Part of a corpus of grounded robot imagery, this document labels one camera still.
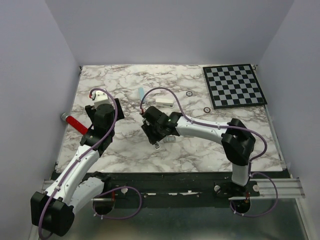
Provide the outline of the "staple tray with staples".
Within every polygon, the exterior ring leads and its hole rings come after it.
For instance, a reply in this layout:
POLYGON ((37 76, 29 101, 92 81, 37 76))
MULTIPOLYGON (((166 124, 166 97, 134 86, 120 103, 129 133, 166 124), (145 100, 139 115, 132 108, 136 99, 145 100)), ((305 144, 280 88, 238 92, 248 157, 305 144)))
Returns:
POLYGON ((175 136, 166 136, 163 139, 164 143, 175 143, 176 142, 176 137, 175 136))

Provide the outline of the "beige green stapler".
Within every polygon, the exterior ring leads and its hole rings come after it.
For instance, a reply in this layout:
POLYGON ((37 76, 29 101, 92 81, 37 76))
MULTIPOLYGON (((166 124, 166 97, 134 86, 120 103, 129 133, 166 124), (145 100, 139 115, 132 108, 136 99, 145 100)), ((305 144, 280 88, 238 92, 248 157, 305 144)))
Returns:
POLYGON ((156 143, 154 144, 154 147, 155 147, 156 150, 158 150, 158 149, 160 148, 160 145, 156 142, 156 143))

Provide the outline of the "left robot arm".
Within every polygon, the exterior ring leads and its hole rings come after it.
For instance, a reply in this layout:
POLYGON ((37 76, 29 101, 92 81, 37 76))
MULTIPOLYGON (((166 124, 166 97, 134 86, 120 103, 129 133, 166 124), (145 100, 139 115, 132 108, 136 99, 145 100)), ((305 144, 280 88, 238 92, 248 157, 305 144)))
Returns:
POLYGON ((92 126, 82 136, 74 157, 44 192, 37 191, 30 199, 32 224, 60 237, 69 231, 77 211, 94 195, 104 198, 111 191, 108 182, 95 177, 84 185, 81 182, 112 143, 116 121, 125 116, 117 98, 95 101, 85 111, 92 126))

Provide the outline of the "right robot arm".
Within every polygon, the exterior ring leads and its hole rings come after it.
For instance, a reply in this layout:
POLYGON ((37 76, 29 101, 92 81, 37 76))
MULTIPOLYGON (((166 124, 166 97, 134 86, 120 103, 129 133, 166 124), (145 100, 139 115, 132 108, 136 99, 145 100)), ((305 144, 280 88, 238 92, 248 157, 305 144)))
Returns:
POLYGON ((168 136, 195 137, 222 145, 226 158, 232 163, 230 191, 236 196, 247 192, 249 161, 256 139, 239 119, 233 118, 226 123, 210 122, 179 112, 166 115, 154 106, 143 111, 141 116, 141 128, 152 145, 168 136))

